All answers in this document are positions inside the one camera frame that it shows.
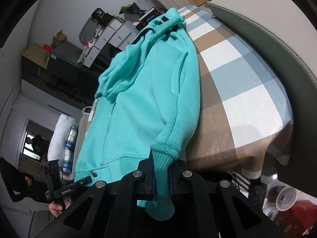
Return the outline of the person's left hand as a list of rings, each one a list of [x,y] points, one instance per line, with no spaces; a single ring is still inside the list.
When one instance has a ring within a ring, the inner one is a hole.
[[[67,197],[66,199],[64,199],[64,203],[66,208],[68,208],[72,204],[72,199],[70,197]],[[58,217],[62,213],[63,207],[56,202],[52,202],[48,205],[48,209],[54,217]]]

